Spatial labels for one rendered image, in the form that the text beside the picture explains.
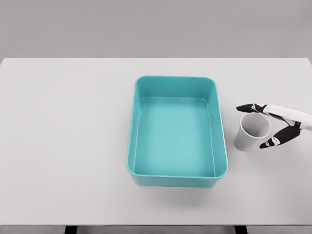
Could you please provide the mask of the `teal plastic basket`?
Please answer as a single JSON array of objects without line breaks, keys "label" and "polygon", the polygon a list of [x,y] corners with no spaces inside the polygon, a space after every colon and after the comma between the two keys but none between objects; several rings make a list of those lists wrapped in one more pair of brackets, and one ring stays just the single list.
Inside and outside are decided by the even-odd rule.
[{"label": "teal plastic basket", "polygon": [[211,188],[217,184],[229,165],[215,81],[139,77],[126,166],[139,186]]}]

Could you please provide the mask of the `white paper cup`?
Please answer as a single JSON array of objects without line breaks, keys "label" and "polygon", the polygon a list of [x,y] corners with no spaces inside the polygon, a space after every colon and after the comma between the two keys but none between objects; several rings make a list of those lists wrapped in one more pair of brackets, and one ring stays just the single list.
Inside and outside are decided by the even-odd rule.
[{"label": "white paper cup", "polygon": [[266,138],[271,126],[266,117],[257,113],[242,116],[234,139],[234,146],[240,151],[250,150],[257,142]]}]

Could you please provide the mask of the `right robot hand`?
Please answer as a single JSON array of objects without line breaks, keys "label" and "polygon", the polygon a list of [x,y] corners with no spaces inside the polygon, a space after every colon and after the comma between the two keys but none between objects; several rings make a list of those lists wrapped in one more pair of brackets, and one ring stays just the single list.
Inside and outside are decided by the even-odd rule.
[{"label": "right robot hand", "polygon": [[312,132],[312,116],[297,110],[273,104],[244,104],[236,109],[244,113],[261,113],[287,123],[287,127],[278,131],[273,137],[260,144],[260,149],[285,144],[301,134],[302,130]]}]

